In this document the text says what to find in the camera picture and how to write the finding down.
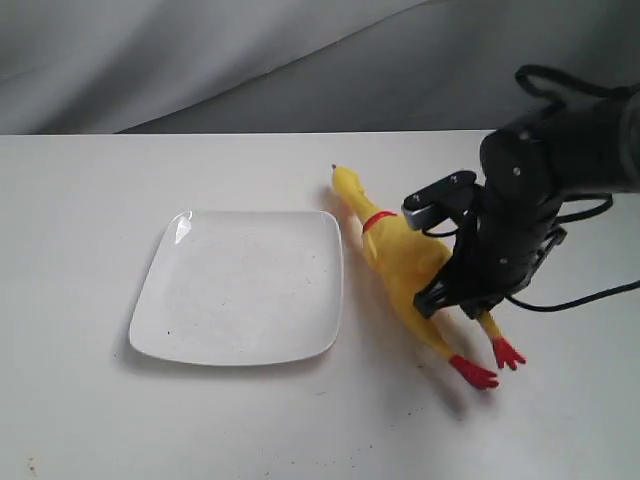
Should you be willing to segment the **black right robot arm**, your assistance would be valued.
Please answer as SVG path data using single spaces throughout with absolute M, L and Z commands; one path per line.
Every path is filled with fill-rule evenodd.
M 447 219 L 457 226 L 452 257 L 413 298 L 425 317 L 460 306 L 476 318 L 511 299 L 564 240 L 564 224 L 638 192 L 639 96 L 522 116 L 487 135 L 479 158 L 483 184 L 460 170 L 403 202 L 413 230 L 427 234 Z

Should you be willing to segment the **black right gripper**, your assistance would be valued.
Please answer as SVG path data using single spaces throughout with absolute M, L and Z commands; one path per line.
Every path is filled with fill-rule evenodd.
M 457 306 L 480 318 L 528 282 L 537 250 L 561 201 L 541 145 L 514 131 L 497 130 L 483 139 L 484 185 L 456 241 L 446 272 L 438 273 L 413 297 L 424 318 Z

